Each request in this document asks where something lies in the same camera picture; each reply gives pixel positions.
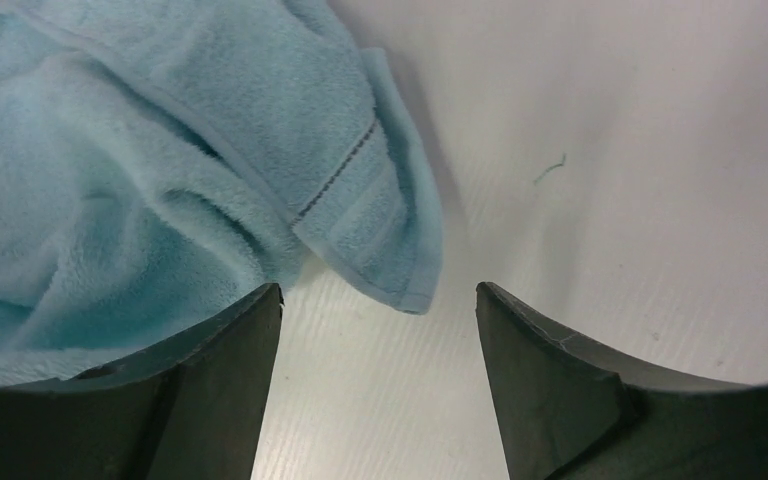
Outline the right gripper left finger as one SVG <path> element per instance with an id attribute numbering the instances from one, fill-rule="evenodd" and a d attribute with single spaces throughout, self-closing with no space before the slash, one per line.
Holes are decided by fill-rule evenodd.
<path id="1" fill-rule="evenodd" d="M 265 284 L 67 380 L 0 386 L 0 479 L 247 479 L 282 323 Z"/>

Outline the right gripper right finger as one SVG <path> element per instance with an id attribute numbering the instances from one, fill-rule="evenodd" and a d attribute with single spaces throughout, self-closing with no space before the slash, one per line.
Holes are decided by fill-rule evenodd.
<path id="1" fill-rule="evenodd" d="M 620 352 L 477 286 L 507 471 L 533 479 L 768 479 L 768 383 L 700 377 Z"/>

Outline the light blue towel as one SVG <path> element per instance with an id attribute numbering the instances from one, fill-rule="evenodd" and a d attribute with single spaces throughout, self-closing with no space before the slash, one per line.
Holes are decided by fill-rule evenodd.
<path id="1" fill-rule="evenodd" d="M 323 1 L 0 1 L 0 385 L 67 379 L 316 256 L 429 309 L 442 212 Z"/>

